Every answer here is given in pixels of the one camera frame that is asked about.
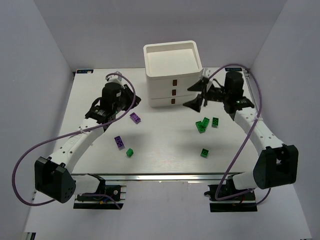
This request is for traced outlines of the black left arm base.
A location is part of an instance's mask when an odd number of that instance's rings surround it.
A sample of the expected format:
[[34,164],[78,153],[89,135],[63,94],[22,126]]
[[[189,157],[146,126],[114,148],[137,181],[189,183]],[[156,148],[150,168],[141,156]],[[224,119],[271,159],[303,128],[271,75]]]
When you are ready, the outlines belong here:
[[121,210],[126,199],[126,186],[107,182],[95,174],[73,177],[76,189],[73,208],[76,210]]

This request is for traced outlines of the white three-drawer storage box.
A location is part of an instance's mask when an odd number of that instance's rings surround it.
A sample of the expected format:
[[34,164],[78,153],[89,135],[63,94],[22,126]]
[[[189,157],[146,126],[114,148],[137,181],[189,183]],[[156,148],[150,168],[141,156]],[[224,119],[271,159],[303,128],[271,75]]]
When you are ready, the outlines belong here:
[[194,91],[188,91],[203,69],[195,41],[147,44],[143,55],[152,108],[181,105],[196,97]]

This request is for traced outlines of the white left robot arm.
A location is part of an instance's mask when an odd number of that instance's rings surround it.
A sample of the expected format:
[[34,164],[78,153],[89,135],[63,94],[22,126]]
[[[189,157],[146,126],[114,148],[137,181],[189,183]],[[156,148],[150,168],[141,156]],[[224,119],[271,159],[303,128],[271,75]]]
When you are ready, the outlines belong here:
[[107,123],[114,121],[117,113],[135,108],[140,101],[141,98],[135,96],[128,85],[106,83],[101,97],[93,101],[85,114],[79,126],[80,133],[71,136],[48,158],[36,160],[36,190],[62,204],[73,195],[102,195],[106,185],[102,177],[85,174],[74,178],[71,174],[85,151],[108,129]]

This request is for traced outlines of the purple lego brick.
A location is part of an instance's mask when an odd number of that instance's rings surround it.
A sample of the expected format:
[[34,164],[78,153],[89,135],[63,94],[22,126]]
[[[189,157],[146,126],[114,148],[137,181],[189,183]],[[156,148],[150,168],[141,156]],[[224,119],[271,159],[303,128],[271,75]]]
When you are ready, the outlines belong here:
[[124,145],[124,143],[123,143],[123,141],[122,141],[122,138],[121,138],[120,136],[114,137],[114,140],[115,140],[115,143],[116,143],[116,145],[117,145],[117,147],[118,147],[119,150],[125,148],[125,145]]

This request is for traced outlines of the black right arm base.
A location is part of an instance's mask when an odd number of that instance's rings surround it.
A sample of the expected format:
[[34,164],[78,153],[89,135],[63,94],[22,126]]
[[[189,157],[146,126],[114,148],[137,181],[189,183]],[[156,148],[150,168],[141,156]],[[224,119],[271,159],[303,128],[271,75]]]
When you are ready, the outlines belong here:
[[218,190],[218,186],[218,184],[208,185],[208,190],[204,192],[204,196],[209,198],[211,213],[245,213],[258,211],[256,196],[253,191],[242,193],[245,190],[235,189],[234,184],[227,180],[227,183],[221,186],[217,195],[218,198],[227,197],[227,199],[217,200],[215,193]]

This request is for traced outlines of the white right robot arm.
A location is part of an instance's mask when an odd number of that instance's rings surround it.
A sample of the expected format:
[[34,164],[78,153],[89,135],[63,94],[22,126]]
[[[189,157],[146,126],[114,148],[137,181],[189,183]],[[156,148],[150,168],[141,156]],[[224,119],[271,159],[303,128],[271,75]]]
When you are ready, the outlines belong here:
[[199,81],[188,88],[191,92],[199,92],[199,95],[183,104],[200,112],[208,101],[222,102],[225,112],[247,134],[258,153],[253,170],[228,177],[222,188],[226,195],[290,185],[297,180],[298,149],[283,143],[259,118],[255,105],[244,95],[243,85],[242,73],[228,71],[224,85],[215,87],[210,79],[210,70],[205,68]]

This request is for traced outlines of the purple lego plate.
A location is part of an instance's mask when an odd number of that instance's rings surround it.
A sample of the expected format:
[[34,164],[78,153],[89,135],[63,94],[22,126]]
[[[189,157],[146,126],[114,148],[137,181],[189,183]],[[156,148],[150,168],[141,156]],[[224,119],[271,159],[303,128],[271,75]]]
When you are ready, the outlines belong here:
[[141,118],[135,113],[135,112],[132,112],[130,115],[129,115],[130,119],[133,120],[136,124],[140,123],[141,122]]

